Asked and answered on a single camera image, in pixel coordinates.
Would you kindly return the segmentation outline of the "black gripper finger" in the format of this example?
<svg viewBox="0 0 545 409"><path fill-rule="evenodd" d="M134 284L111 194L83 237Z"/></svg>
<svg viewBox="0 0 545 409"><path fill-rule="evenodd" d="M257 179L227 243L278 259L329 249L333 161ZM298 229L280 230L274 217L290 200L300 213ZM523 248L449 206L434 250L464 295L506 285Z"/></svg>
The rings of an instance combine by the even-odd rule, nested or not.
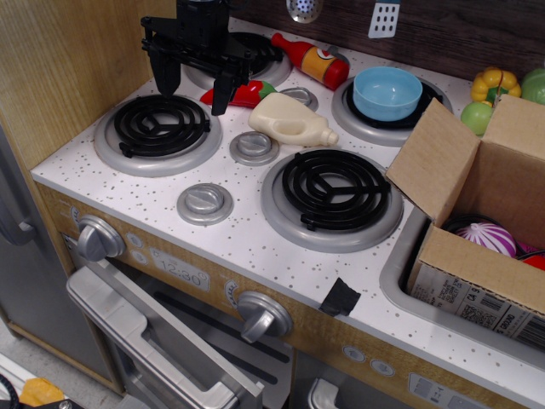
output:
<svg viewBox="0 0 545 409"><path fill-rule="evenodd" d="M238 88L249 82L248 70L223 69L214 81L213 101L211 113L213 116L221 116L234 98Z"/></svg>
<svg viewBox="0 0 545 409"><path fill-rule="evenodd" d="M161 95L173 95L181 82L180 49L150 48L148 56L153 76Z"/></svg>

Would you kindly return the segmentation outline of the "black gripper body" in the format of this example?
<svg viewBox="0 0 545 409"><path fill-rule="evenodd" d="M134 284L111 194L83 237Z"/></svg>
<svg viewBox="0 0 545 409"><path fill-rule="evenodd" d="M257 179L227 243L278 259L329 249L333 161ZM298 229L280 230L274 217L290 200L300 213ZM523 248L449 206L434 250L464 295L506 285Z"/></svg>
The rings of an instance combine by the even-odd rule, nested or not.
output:
<svg viewBox="0 0 545 409"><path fill-rule="evenodd" d="M231 6L228 1L178 1L175 17L145 16L142 48L180 49L179 61L213 77L225 68L248 70L254 53L232 37L228 30Z"/></svg>

